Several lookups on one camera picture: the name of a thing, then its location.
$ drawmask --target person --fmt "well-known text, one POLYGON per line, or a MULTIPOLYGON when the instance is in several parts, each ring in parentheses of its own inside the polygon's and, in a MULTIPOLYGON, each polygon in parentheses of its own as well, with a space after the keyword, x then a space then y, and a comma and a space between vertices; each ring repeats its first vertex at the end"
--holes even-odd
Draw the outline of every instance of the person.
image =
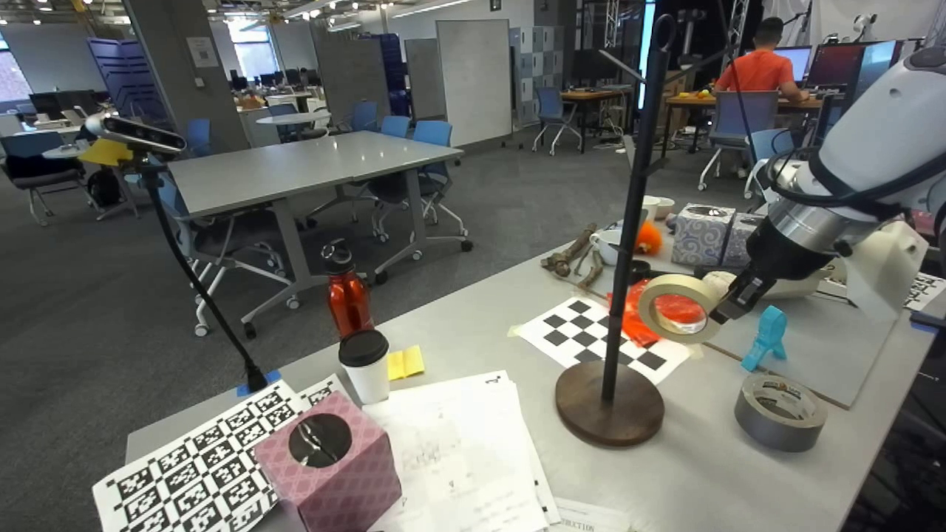
POLYGON ((758 51, 740 57, 716 82, 716 92, 780 92, 790 101, 808 101, 796 80, 793 61, 777 57, 783 21, 765 18, 758 29, 758 51))

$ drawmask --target red bottle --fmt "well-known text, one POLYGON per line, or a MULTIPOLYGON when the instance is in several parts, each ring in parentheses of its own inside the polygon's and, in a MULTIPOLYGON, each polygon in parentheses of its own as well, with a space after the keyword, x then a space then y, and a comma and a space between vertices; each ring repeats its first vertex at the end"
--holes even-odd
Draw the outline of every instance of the red bottle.
POLYGON ((368 286, 354 271, 339 271, 328 280, 328 310, 339 339, 372 327, 368 286))

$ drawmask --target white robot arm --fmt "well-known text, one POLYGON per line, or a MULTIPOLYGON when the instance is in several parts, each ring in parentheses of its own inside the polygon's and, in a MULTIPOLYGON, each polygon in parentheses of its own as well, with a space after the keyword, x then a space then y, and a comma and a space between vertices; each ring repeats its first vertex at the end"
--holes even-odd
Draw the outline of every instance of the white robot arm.
POLYGON ((765 193, 768 219, 749 240, 750 262, 727 286, 712 320, 749 314, 774 280, 801 280, 851 255, 888 219, 925 200, 946 216, 946 46, 925 46, 889 67, 827 134, 823 151, 796 162, 765 193))

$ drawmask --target pink cube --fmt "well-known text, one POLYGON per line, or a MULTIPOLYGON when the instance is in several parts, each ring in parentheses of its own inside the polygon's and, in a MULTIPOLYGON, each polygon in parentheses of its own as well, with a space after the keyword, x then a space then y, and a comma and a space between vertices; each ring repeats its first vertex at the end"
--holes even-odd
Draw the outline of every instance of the pink cube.
POLYGON ((347 397, 314 404, 255 457, 307 532, 363 532, 402 497, 387 431, 347 397))

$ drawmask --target orange shirt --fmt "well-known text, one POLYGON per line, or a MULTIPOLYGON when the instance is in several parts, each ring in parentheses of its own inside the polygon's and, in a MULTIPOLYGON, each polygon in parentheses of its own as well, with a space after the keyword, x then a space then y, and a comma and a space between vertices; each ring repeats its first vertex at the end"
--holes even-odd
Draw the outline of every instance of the orange shirt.
POLYGON ((774 92, 787 82, 793 82, 793 61, 777 57, 768 46, 761 46, 755 52, 740 57, 716 82, 719 92, 736 92, 736 75, 740 75, 740 92, 774 92))

